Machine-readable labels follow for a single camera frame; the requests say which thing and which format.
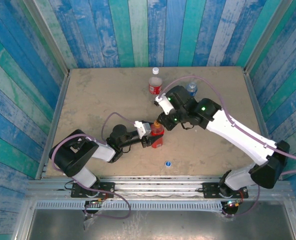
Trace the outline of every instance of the cable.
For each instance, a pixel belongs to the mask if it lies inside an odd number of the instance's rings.
[[[71,180],[71,181],[69,181],[69,182],[66,182],[66,183],[64,184],[64,189],[72,190],[72,188],[67,188],[67,187],[66,187],[67,184],[70,184],[70,183],[72,183],[72,182],[73,182],[73,180]]]
[[[117,113],[117,112],[114,111],[113,113],[111,113],[111,114],[107,117],[107,119],[104,121],[104,123],[103,123],[103,125],[102,125],[102,129],[101,129],[101,139],[102,139],[104,142],[106,142],[106,140],[105,140],[104,137],[103,137],[103,129],[104,129],[104,127],[106,126],[106,124],[107,124],[109,118],[111,118],[111,116],[114,115],[114,114],[118,115],[118,116],[121,117],[123,120],[126,120],[127,122],[134,124],[134,122],[130,121],[129,119],[125,118],[125,117],[122,116],[121,114],[119,114],[119,113]]]
[[[57,168],[55,166],[55,163],[54,163],[54,157],[56,156],[59,148],[64,145],[66,142],[68,142],[69,140],[71,139],[74,139],[74,138],[80,138],[80,137],[87,137],[87,138],[90,138],[92,141],[96,141],[96,139],[92,136],[89,136],[85,133],[79,133],[79,134],[75,134],[75,135],[72,135],[72,136],[69,136],[67,137],[66,139],[62,140],[54,149],[52,155],[51,155],[51,161],[52,161],[52,167],[57,170],[58,172],[61,172],[63,173],[63,171],[59,168]],[[131,214],[131,205],[130,203],[123,197],[121,196],[120,194],[117,194],[115,192],[111,192],[111,191],[105,191],[105,190],[100,190],[100,189],[91,189],[89,187],[86,187],[84,186],[83,184],[79,183],[76,179],[72,178],[79,186],[81,186],[82,188],[86,189],[86,190],[89,190],[89,191],[92,191],[92,192],[95,192],[95,193],[105,193],[105,194],[113,194],[119,198],[121,198],[122,200],[125,201],[125,203],[128,205],[129,207],[129,211],[128,211],[128,214],[126,216],[108,216],[108,215],[103,215],[103,214],[94,214],[94,216],[99,216],[99,217],[103,217],[103,218],[108,218],[108,219],[117,219],[117,220],[122,220],[122,219],[126,219],[130,216]]]
[[[246,210],[245,212],[243,213],[240,213],[240,214],[227,214],[224,210],[222,210],[222,213],[226,216],[226,217],[229,217],[229,218],[232,218],[232,217],[239,217],[239,216],[243,216],[243,215],[246,215],[248,214],[249,212],[251,212],[256,205],[258,205],[259,203],[259,198],[260,198],[260,192],[261,192],[261,188],[260,186],[258,185],[258,195],[257,195],[257,199],[256,201],[254,202],[254,204],[248,209]]]
[[[296,156],[292,155],[292,154],[289,154],[287,152],[284,152],[284,151],[281,151],[279,149],[276,149],[275,147],[273,146],[270,146],[268,145],[267,143],[261,141],[260,139],[256,138],[255,136],[251,135],[250,133],[248,133],[247,131],[243,130],[241,127],[239,127],[232,119],[231,119],[231,116],[229,114],[229,111],[226,107],[226,104],[225,104],[225,101],[223,100],[221,94],[214,88],[214,86],[209,82],[207,81],[206,79],[200,77],[200,76],[194,76],[194,75],[190,75],[190,76],[183,76],[183,77],[180,77],[176,80],[174,80],[173,82],[171,82],[169,85],[167,85],[163,90],[162,92],[157,96],[158,98],[174,83],[180,81],[180,80],[184,80],[184,79],[190,79],[190,78],[195,78],[195,79],[199,79],[199,80],[202,80],[203,82],[205,82],[212,90],[213,92],[218,96],[221,104],[222,104],[222,108],[225,112],[225,115],[228,119],[228,121],[231,123],[232,126],[234,126],[236,129],[238,129],[239,131],[241,131],[242,133],[244,133],[245,135],[247,135],[248,137],[252,138],[253,140],[257,141],[258,143],[262,144],[265,148],[268,148],[268,149],[271,149],[273,150],[274,152],[277,152],[279,154],[282,154],[286,157],[289,157],[289,158],[292,158],[292,159],[295,159],[296,160]]]

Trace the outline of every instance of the white bottle cap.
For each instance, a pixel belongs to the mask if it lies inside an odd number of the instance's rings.
[[[152,68],[152,73],[153,74],[158,74],[159,73],[159,69],[157,67]]]

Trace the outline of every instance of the wooden table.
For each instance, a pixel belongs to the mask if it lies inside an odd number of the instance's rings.
[[[118,112],[132,121],[153,122],[162,112],[152,103],[148,92],[151,68],[97,68],[74,69],[66,93],[54,143],[75,129],[100,139],[103,122],[111,112]],[[259,127],[240,67],[162,67],[160,76],[165,87],[172,80],[198,75],[208,79],[222,94],[231,115],[259,133]],[[205,83],[198,82],[196,100],[218,98]],[[116,124],[131,124],[113,116],[104,131],[109,136]],[[132,146],[117,162],[111,164],[92,158],[87,167],[97,176],[150,176],[150,175],[221,175],[251,163],[251,159],[220,136],[194,127],[183,130],[176,126],[166,131],[164,145],[154,149]],[[171,161],[171,167],[165,167]],[[59,176],[52,167],[48,176]]]

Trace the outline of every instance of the plastic bottle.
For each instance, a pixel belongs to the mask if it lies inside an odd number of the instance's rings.
[[[154,121],[154,123],[151,125],[151,135],[152,136],[157,136],[157,135],[161,135],[164,134],[164,128],[161,124],[159,124],[157,121]],[[158,140],[156,140],[151,147],[153,147],[154,149],[161,147],[163,144],[163,137],[159,138]]]
[[[153,76],[149,79],[149,92],[153,95],[158,95],[162,90],[162,79],[158,77],[159,69],[152,69]]]
[[[198,90],[197,84],[195,82],[191,82],[186,86],[186,90],[190,93],[191,96],[195,96]]]

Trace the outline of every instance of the water bottle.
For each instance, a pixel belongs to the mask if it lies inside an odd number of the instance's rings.
[[[195,96],[198,90],[197,84],[195,82],[191,82],[186,86],[186,90],[190,93],[191,96]]]

